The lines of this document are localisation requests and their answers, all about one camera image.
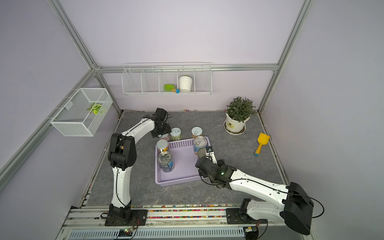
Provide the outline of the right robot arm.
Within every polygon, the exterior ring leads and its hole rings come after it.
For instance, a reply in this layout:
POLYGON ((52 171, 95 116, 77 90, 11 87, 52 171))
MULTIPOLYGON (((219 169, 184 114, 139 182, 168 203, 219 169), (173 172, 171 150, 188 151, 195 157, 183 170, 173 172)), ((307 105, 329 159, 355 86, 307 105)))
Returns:
POLYGON ((218 188, 239 191, 271 204, 273 210, 262 210, 255 202, 245 200, 241 210, 253 220, 284 221, 293 231, 308 236, 311 233, 312 219, 323 215, 322 212, 313 216, 316 199, 308 196, 297 183, 288 186, 264 181, 248 175, 241 170, 224 164, 223 161, 214 163, 210 157, 200 158, 195 167, 203 178, 218 188))

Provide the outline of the small pink label can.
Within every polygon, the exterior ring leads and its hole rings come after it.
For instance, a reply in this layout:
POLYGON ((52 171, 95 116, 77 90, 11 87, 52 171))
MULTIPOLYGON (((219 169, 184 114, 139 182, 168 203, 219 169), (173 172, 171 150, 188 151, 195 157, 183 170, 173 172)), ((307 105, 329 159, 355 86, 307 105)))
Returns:
POLYGON ((171 135, 170 134, 159 135, 158 137, 160 139, 166 140, 168 142, 171 140, 171 135))

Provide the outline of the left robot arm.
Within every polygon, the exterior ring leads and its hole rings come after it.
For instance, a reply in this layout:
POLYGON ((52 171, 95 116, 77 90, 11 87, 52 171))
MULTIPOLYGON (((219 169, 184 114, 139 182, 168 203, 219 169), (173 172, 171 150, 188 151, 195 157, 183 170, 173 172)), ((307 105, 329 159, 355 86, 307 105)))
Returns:
POLYGON ((144 116, 139 123, 122 133, 114 133, 110 141, 108 160, 114 174, 114 191, 110 204, 110 215, 129 221, 131 214, 130 179, 137 160, 136 143, 147 133, 153 138, 169 134, 169 114, 155 113, 144 116))

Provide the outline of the small green label can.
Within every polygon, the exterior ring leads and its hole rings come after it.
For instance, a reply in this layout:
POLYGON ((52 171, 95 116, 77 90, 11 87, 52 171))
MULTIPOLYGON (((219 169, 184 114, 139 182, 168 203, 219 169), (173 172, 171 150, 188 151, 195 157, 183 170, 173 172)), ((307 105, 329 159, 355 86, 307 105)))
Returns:
POLYGON ((172 128, 170 134, 172 141, 179 141, 182 139, 182 131, 180 128, 172 128))

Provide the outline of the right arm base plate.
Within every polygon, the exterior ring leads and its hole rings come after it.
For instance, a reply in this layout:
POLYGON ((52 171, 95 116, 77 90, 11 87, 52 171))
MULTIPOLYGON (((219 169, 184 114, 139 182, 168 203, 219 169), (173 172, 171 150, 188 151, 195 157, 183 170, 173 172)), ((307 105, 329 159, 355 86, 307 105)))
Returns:
POLYGON ((226 219, 228 225, 241 225, 241 224, 251 224, 259 225, 266 224, 268 220, 261 219, 255 220, 247 215, 246 212, 241 212, 240 208, 227 208, 226 209, 226 219))

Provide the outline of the dark navy tomato can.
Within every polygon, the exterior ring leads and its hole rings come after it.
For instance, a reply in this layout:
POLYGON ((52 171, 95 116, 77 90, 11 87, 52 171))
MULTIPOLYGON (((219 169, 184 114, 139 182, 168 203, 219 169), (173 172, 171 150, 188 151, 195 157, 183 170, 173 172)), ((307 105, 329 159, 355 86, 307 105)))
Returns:
POLYGON ((206 155, 207 155, 207 150, 206 150, 206 148, 201 148, 201 149, 199 149, 198 152, 197 152, 198 159, 203 158, 203 157, 205 157, 206 155))

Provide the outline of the blue orange soup can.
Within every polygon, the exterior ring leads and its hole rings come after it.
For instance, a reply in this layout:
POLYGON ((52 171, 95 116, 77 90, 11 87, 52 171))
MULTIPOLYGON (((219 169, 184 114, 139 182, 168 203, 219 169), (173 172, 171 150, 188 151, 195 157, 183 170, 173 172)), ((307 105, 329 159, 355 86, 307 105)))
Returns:
POLYGON ((198 136, 196 138, 194 138, 194 152, 195 154, 197 155, 198 154, 198 151, 200 149, 203 149, 207 146, 207 139, 203 136, 198 136))

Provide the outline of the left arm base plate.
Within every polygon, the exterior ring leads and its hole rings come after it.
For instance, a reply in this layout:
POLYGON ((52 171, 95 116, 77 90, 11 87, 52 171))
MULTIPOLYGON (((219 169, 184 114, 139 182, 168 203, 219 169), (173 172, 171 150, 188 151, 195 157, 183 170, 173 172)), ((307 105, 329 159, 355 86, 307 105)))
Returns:
POLYGON ((105 226, 144 226, 147 221, 147 210, 116 209, 109 212, 105 226))

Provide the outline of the small orange label can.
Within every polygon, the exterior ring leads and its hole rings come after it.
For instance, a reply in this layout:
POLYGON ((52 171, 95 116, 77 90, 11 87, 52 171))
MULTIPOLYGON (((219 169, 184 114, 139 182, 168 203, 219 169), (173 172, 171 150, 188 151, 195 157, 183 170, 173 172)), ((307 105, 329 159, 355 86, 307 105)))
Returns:
POLYGON ((201 127, 193 127, 191 133, 193 138, 197 138, 203 134, 203 129, 201 127))

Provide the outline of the blue Progresso soup can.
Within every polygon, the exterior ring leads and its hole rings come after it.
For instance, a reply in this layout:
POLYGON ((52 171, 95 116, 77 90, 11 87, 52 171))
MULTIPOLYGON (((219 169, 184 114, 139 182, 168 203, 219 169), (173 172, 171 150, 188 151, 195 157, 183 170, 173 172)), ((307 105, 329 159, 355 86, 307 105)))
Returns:
POLYGON ((175 164, 173 156, 170 152, 161 152, 158 155, 158 164, 161 170, 165 173, 169 173, 174 170, 175 164))

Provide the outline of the tall yellow orange can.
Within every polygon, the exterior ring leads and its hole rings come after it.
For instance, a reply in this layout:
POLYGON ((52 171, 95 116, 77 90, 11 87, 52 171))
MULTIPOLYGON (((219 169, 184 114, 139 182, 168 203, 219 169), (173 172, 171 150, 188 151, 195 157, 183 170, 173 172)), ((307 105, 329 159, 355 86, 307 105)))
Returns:
POLYGON ((156 144, 158 153, 167 152, 169 149, 169 142, 165 139, 158 140, 156 144))

